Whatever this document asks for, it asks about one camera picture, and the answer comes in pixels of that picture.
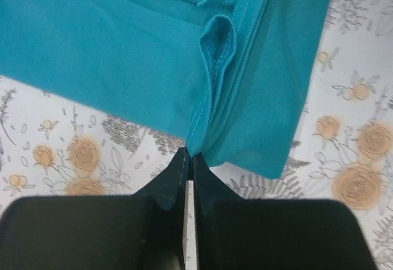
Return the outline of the teal blue t shirt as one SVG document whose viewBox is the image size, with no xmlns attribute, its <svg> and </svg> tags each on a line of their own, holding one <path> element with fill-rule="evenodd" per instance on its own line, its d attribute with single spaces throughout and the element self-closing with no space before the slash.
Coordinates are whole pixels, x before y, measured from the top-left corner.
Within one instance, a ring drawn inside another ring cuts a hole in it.
<svg viewBox="0 0 393 270">
<path fill-rule="evenodd" d="M 330 0 L 1 0 L 1 72 L 278 178 Z"/>
</svg>

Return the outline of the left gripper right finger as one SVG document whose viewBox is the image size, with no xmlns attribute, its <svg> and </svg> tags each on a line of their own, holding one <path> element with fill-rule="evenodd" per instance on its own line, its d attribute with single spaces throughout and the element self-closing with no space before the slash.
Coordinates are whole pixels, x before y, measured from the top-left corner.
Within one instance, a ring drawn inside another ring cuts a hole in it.
<svg viewBox="0 0 393 270">
<path fill-rule="evenodd" d="M 354 214 L 329 199 L 244 199 L 192 160 L 199 269 L 375 269 Z"/>
</svg>

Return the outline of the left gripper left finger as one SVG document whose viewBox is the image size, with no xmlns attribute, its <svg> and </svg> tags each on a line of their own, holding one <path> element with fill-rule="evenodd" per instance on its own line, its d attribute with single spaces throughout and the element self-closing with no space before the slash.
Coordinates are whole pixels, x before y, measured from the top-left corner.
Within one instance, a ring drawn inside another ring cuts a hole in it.
<svg viewBox="0 0 393 270">
<path fill-rule="evenodd" d="M 30 196 L 1 217 L 2 269 L 184 269 L 188 151 L 132 195 Z"/>
</svg>

